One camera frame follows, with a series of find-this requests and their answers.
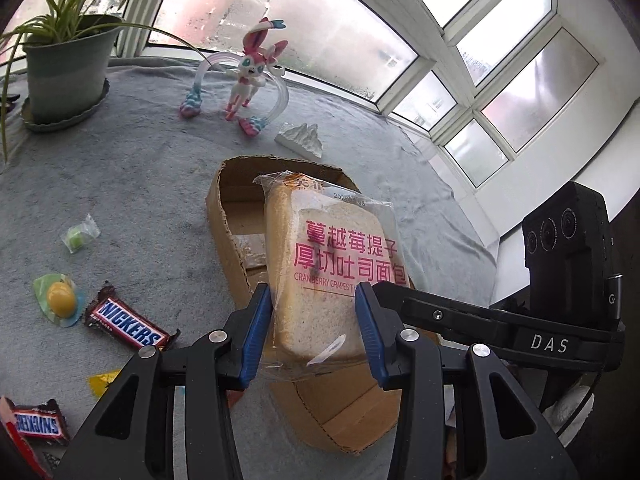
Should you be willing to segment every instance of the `packaged bread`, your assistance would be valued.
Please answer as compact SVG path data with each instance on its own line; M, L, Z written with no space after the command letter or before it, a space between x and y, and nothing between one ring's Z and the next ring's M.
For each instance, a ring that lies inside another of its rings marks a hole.
M274 306L265 366L295 380L366 361L356 286L407 281L392 205L301 173L258 181Z

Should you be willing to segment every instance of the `pot saucer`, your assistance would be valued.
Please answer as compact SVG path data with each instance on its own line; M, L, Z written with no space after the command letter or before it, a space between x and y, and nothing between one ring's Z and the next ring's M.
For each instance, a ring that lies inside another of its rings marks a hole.
M73 117L69 117L68 119L62 119L56 123L36 123L33 120L33 116L31 115L31 105L29 102L29 98L27 97L22 103L22 111L20 112L22 116L22 120L24 121L24 126L27 127L28 130L37 133L49 133L56 132L58 130L64 130L74 124L81 123L85 119L91 117L95 111L98 109L104 98L107 97L109 93L109 80L107 78L104 79L104 85L102 86L102 94L100 94L100 100L93 105L91 108L87 108L84 112L80 112L78 115L74 115Z

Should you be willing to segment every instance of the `cardboard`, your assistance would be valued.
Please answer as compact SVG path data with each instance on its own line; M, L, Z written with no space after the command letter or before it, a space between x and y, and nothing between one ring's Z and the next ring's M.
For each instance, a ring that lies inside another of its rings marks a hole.
M209 227L229 291L244 308L255 286L268 279L266 266L245 268L238 235L264 234L264 193L256 176L293 171L359 192L341 169L275 156L238 156L220 165L206 198ZM358 453L398 421L400 391L384 392L369 365L343 368L295 383L270 384L276 402L300 440L327 451Z

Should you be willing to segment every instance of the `gray cloth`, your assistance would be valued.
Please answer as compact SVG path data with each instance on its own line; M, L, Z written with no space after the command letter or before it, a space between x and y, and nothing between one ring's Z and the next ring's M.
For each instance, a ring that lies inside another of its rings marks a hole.
M318 123L322 161L343 168L364 194L394 203L418 288L488 304L495 262L450 188L398 127L336 96L290 85L286 111L249 139L221 112L228 76L207 73L202 114L183 120L178 106L194 67L136 63L109 69L110 95L94 117L63 132L29 134L0 175L0 394L25 404L55 397L75 433L95 403L86 378L121 368L132 355L81 323L49 322L31 285L48 272L71 275L89 295L110 280L141 314L166 330L180 328L178 346L222 327L234 306L204 199L226 158L295 158L273 140L285 121ZM24 80L10 89L25 93ZM250 111L265 114L274 101L270 84ZM87 213L102 233L71 255L60 234ZM307 447L261 378L232 420L245 478L386 478L393 431L360 456ZM183 454L178 448L178 464ZM183 467L176 478L184 478Z

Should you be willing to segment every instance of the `bread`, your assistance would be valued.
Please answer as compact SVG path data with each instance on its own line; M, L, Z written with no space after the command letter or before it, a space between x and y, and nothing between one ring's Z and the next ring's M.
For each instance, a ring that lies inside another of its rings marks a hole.
M266 199L273 343L285 365L365 360L355 287L394 280L378 219L332 195L289 179L274 184Z

